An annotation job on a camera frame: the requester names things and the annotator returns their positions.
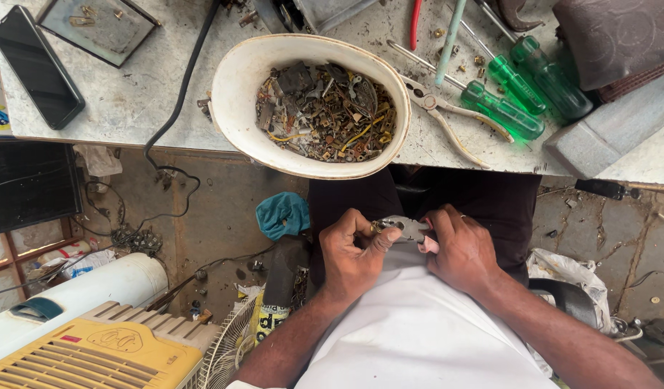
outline hand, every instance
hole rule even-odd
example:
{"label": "hand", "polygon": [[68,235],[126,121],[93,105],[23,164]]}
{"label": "hand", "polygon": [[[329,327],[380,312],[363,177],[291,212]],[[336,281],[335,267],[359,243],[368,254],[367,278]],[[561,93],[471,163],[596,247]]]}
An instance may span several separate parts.
{"label": "hand", "polygon": [[[345,308],[351,305],[375,284],[385,253],[401,234],[402,231],[394,227],[374,234],[371,223],[361,212],[354,208],[347,210],[335,224],[320,232],[327,273],[320,292]],[[354,246],[357,236],[363,249]]]}
{"label": "hand", "polygon": [[477,296],[505,273],[495,261],[488,230],[450,204],[429,211],[426,217],[438,235],[440,252],[426,254],[427,266],[451,287]]}

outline white shirt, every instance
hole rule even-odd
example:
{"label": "white shirt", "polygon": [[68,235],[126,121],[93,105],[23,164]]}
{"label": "white shirt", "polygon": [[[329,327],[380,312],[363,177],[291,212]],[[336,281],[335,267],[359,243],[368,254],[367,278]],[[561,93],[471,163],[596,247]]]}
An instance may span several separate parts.
{"label": "white shirt", "polygon": [[414,243],[393,246],[326,336],[296,388],[557,388],[507,324],[429,272]]}

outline gray block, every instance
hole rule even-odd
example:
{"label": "gray block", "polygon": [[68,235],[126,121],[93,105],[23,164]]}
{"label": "gray block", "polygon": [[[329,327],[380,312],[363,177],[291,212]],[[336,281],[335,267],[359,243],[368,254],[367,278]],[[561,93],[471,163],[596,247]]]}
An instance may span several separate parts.
{"label": "gray block", "polygon": [[664,127],[664,75],[546,139],[573,176],[592,179]]}

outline blue cloth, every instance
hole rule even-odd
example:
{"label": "blue cloth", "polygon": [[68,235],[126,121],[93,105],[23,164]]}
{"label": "blue cloth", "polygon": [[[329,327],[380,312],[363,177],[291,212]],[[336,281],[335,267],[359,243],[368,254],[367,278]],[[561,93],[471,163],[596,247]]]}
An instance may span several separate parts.
{"label": "blue cloth", "polygon": [[255,217],[260,231],[275,242],[283,234],[298,235],[310,228],[308,203],[293,192],[282,192],[264,199],[255,208]]}

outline white bowl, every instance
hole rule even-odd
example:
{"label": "white bowl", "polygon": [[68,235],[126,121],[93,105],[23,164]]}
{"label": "white bowl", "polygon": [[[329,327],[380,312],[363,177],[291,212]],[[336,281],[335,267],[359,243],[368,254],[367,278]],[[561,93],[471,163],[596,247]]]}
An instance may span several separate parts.
{"label": "white bowl", "polygon": [[[350,164],[318,161],[282,150],[258,128],[258,88],[269,77],[271,68],[299,61],[308,66],[335,62],[385,86],[397,115],[392,141],[377,158]],[[212,81],[212,118],[217,131],[259,163],[311,179],[357,179],[378,172],[404,144],[411,115],[409,94],[392,66],[366,50],[317,35],[277,34],[243,41],[226,53]]]}

